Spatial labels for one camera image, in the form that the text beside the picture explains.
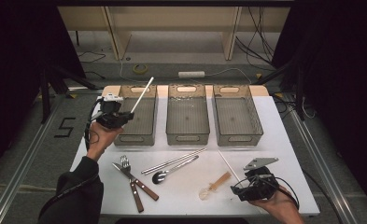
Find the black sleeve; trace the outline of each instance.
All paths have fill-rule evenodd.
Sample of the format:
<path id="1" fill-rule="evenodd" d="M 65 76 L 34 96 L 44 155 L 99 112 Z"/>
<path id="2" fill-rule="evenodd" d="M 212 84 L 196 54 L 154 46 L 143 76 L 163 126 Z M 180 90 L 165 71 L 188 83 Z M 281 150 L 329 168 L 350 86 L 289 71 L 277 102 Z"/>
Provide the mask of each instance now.
<path id="1" fill-rule="evenodd" d="M 98 223 L 104 195 L 98 173 L 98 163 L 83 157 L 75 171 L 62 174 L 56 196 L 44 205 L 38 223 Z"/>

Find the spoon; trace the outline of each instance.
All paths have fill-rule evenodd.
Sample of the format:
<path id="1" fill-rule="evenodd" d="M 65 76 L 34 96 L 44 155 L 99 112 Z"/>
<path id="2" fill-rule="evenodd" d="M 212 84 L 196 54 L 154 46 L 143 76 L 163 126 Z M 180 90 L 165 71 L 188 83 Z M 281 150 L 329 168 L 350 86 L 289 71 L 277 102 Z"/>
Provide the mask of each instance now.
<path id="1" fill-rule="evenodd" d="M 152 180 L 153 180 L 153 183 L 154 184 L 160 184 L 161 182 L 163 182 L 163 180 L 166 178 L 166 176 L 172 172 L 174 172 L 175 170 L 179 169 L 180 167 L 186 165 L 186 164 L 189 164 L 190 162 L 192 161 L 195 161 L 199 158 L 199 156 L 195 156 L 195 157 L 192 157 L 191 159 L 189 160 L 186 160 L 182 163 L 180 163 L 179 165 L 175 166 L 174 168 L 170 169 L 170 170 L 167 170 L 167 171 L 159 171 L 157 173 L 154 174 Z"/>

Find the white table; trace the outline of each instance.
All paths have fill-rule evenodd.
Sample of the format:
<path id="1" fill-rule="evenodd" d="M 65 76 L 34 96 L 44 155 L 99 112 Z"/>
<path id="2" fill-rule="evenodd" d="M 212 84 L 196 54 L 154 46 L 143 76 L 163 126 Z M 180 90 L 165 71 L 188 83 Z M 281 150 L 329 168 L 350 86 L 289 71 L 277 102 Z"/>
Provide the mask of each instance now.
<path id="1" fill-rule="evenodd" d="M 286 130 L 270 96 L 253 97 L 259 114 L 264 135 L 255 147 L 219 147 L 217 145 L 211 99 L 208 97 L 210 125 L 209 141 L 206 146 L 168 146 L 166 142 L 167 98 L 159 97 L 155 145 L 152 147 L 110 146 L 99 160 L 99 175 L 105 184 L 102 214 L 118 217 L 249 217 L 267 213 L 248 202 L 241 202 L 230 186 L 245 178 L 243 167 L 254 158 L 279 158 L 267 165 L 276 177 L 286 180 L 300 200 L 300 213 L 303 216 L 319 214 L 317 204 L 303 176 L 301 167 L 289 142 Z M 193 163 L 167 176 L 160 185 L 151 182 L 152 174 L 141 175 L 141 171 L 165 161 L 207 148 Z M 84 140 L 72 164 L 77 167 L 81 157 L 86 154 Z M 138 213 L 128 178 L 116 170 L 111 163 L 120 163 L 120 156 L 126 155 L 132 166 L 131 174 L 160 196 L 153 201 L 143 190 L 139 196 L 145 211 Z M 212 192 L 205 201 L 200 200 L 199 190 L 216 181 L 226 171 L 232 177 Z M 279 184 L 287 187 L 282 181 Z"/>

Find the hand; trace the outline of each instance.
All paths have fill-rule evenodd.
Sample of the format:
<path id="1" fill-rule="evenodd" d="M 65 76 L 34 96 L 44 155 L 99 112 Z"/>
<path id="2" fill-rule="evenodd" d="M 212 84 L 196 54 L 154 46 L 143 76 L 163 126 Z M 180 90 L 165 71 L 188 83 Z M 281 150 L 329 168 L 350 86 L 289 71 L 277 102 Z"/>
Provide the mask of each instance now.
<path id="1" fill-rule="evenodd" d="M 105 149 L 122 132 L 122 128 L 108 129 L 98 122 L 93 122 L 90 128 L 90 148 L 87 151 L 87 157 L 98 161 L 102 154 L 104 154 Z"/>
<path id="2" fill-rule="evenodd" d="M 282 186 L 279 187 L 290 194 L 286 188 Z M 249 201 L 249 203 L 263 208 L 270 215 L 283 223 L 304 223 L 294 202 L 279 190 L 277 190 L 269 200 Z"/>

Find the silver utensil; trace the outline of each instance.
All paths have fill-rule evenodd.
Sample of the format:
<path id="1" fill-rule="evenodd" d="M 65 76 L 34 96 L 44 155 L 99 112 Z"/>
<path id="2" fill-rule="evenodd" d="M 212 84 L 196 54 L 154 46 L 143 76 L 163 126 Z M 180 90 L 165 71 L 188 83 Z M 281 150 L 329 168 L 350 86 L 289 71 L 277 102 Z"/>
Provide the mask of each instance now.
<path id="1" fill-rule="evenodd" d="M 153 172 L 156 172 L 156 171 L 158 171 L 158 170 L 161 170 L 163 167 L 166 167 L 166 166 L 168 166 L 168 165 L 171 165 L 171 164 L 177 163 L 178 161 L 186 160 L 187 158 L 190 158 L 190 157 L 192 157 L 192 156 L 194 156 L 194 155 L 196 155 L 196 154 L 198 154 L 198 153 L 201 153 L 201 152 L 203 152 L 203 151 L 205 151 L 205 150 L 206 150 L 206 148 L 198 149 L 198 150 L 196 150 L 196 151 L 194 151 L 194 152 L 192 152 L 192 153 L 190 153 L 190 154 L 186 154 L 186 155 L 183 155 L 183 156 L 178 157 L 178 158 L 176 158 L 176 159 L 173 159 L 173 160 L 170 160 L 170 161 L 166 161 L 166 162 L 161 163 L 161 164 L 159 164 L 159 165 L 156 165 L 156 166 L 154 166 L 154 167 L 148 168 L 147 170 L 144 170 L 144 171 L 142 171 L 141 173 L 142 173 L 143 175 L 151 174 L 151 173 L 153 173 Z"/>
<path id="2" fill-rule="evenodd" d="M 184 161 L 182 163 L 180 163 L 179 165 L 175 166 L 174 168 L 167 170 L 167 171 L 159 171 L 156 174 L 154 174 L 154 176 L 152 177 L 152 181 L 154 184 L 160 184 L 161 182 L 163 182 L 163 180 L 166 178 L 167 175 L 171 174 L 172 172 L 176 171 L 177 169 L 181 168 L 182 166 L 189 164 L 192 161 L 195 161 L 199 158 L 198 155 L 190 158 L 187 161 Z"/>
<path id="3" fill-rule="evenodd" d="M 116 169 L 121 171 L 130 180 L 131 191 L 134 195 L 134 201 L 136 203 L 136 208 L 137 208 L 137 211 L 139 213 L 141 213 L 145 209 L 143 207 L 142 201 L 139 198 L 139 194 L 137 192 L 137 189 L 136 189 L 135 185 L 137 185 L 139 188 L 141 188 L 154 201 L 157 201 L 159 199 L 159 196 L 156 193 L 154 193 L 151 189 L 149 189 L 145 184 L 143 184 L 140 180 L 138 180 L 136 177 L 131 175 L 131 173 L 130 173 L 131 165 L 130 165 L 130 162 L 128 161 L 128 158 L 126 156 L 120 157 L 120 160 L 121 160 L 122 165 L 120 165 L 118 163 L 115 163 L 115 162 L 112 162 L 112 164 L 113 164 L 114 167 L 116 167 Z"/>

